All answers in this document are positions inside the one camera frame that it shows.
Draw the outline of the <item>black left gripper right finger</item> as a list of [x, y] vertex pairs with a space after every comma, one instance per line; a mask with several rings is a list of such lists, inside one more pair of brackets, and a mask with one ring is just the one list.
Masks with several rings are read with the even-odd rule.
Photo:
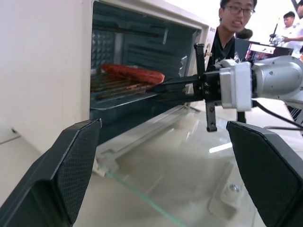
[[244, 185], [266, 227], [303, 227], [303, 159], [276, 133], [229, 121]]

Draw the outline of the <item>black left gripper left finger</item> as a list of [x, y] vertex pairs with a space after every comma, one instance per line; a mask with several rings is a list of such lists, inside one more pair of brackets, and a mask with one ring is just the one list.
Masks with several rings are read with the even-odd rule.
[[73, 227], [91, 178], [101, 127], [101, 119], [96, 119], [63, 130], [0, 207], [0, 227]]

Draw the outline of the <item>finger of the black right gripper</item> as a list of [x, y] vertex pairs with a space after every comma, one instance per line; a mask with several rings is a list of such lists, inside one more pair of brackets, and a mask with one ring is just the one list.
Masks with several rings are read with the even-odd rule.
[[187, 76], [187, 77], [180, 77], [180, 78], [172, 78], [162, 83], [164, 86], [170, 85], [201, 85], [202, 80], [199, 75]]
[[204, 96], [199, 90], [197, 93], [186, 93], [186, 85], [192, 85], [192, 82], [163, 82], [146, 92], [156, 100], [204, 100]]

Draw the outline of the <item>wire rack sausage tray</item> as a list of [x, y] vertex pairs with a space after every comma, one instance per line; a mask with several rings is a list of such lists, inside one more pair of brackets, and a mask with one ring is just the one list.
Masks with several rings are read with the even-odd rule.
[[117, 78], [108, 74], [93, 74], [90, 77], [90, 98], [107, 100], [138, 93], [155, 85], [147, 82], [138, 82], [127, 78]]

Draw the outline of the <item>red sausage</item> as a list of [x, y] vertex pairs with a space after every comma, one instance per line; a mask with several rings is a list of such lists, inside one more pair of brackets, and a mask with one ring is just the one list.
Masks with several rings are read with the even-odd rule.
[[101, 69], [112, 76], [146, 82], [153, 85], [158, 85], [165, 79], [165, 76], [157, 71], [136, 69], [112, 63], [102, 64]]

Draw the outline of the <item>glass toaster oven door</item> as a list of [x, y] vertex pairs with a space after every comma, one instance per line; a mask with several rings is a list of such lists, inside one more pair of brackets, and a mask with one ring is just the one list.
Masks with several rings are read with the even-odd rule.
[[145, 137], [122, 135], [97, 149], [94, 172], [115, 180], [178, 227], [265, 227], [235, 160], [226, 124], [235, 110], [216, 108], [206, 131], [203, 105], [162, 119]]

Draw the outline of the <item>white toaster oven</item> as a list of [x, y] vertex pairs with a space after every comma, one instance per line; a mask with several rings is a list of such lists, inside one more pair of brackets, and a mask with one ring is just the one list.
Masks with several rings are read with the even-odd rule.
[[206, 45], [218, 24], [206, 0], [0, 0], [0, 116], [41, 153], [89, 118], [97, 3], [196, 28]]

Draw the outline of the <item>person in black shirt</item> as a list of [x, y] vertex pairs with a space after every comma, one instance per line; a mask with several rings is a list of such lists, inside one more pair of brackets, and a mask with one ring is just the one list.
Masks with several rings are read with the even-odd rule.
[[206, 70], [212, 71], [222, 60], [233, 59], [235, 55], [235, 33], [242, 31], [255, 12], [258, 0], [221, 0], [220, 24], [216, 29], [212, 56]]

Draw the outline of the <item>black computer monitor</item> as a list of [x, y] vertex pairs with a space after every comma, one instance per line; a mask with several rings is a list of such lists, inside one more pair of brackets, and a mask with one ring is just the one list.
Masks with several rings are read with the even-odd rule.
[[235, 39], [235, 61], [258, 61], [278, 56], [292, 55], [293, 49], [270, 46], [253, 41]]

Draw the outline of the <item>person with black hair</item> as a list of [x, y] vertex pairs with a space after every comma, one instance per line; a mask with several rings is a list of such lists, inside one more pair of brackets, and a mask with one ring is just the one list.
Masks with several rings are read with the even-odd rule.
[[244, 28], [242, 31], [237, 32], [235, 37], [238, 39], [249, 40], [253, 36], [253, 31], [251, 29]]

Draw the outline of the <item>person in white shirt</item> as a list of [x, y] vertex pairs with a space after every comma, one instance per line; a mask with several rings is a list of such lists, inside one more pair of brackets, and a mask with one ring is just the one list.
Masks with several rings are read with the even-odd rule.
[[303, 41], [284, 41], [284, 38], [297, 38], [303, 35], [303, 31], [300, 29], [300, 23], [294, 23], [295, 13], [289, 11], [283, 16], [285, 27], [281, 31], [282, 43], [281, 47], [293, 49], [293, 54], [300, 54]]

